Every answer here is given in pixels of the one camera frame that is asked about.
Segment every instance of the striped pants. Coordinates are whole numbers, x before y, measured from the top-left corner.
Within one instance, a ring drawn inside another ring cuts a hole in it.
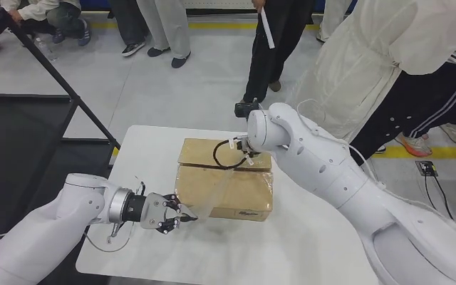
[[[432,74],[402,72],[377,110],[351,142],[368,159],[400,132],[418,138],[430,128],[456,124],[456,64],[446,63]],[[362,159],[354,152],[359,165]]]

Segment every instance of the white paper roll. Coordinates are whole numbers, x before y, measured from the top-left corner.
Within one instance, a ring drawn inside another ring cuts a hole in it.
[[[276,46],[274,45],[274,39],[272,38],[271,29],[269,28],[268,18],[266,17],[266,12],[264,11],[264,8],[261,8],[261,19],[263,20],[264,32],[266,33],[266,37],[268,38],[269,48],[273,49]]]

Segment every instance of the white table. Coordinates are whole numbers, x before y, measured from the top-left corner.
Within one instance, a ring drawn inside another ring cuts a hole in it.
[[[185,138],[226,139],[239,133],[132,126],[110,181],[148,192],[174,191]],[[292,182],[275,164],[274,209],[265,222],[208,219],[163,235],[136,225],[128,245],[103,253],[86,240],[79,272],[189,284],[377,285],[355,229],[332,206]],[[126,224],[111,245],[112,226],[88,233],[104,249],[125,243]]]

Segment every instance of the white lab coat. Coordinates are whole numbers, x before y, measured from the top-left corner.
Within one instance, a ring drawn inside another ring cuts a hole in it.
[[[300,112],[350,142],[401,71],[432,73],[455,50],[456,0],[360,0],[287,103],[310,99]]]
[[[30,5],[18,10],[24,20],[45,20],[46,12],[58,8],[60,6],[60,2],[70,3],[81,9],[79,0],[28,0],[28,2]],[[19,5],[21,5],[21,0],[1,0],[1,6],[7,11],[17,9]]]

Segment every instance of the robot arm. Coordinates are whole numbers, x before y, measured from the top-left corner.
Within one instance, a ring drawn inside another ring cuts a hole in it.
[[[168,209],[177,215],[169,217]],[[89,224],[113,223],[115,237],[126,221],[167,234],[196,219],[175,195],[145,197],[102,177],[70,174],[54,201],[30,212],[0,239],[0,284],[37,284],[79,243]]]
[[[286,104],[250,112],[248,124],[243,149],[271,153],[296,184],[343,214],[385,285],[456,284],[452,221],[370,180],[351,158],[346,142]]]

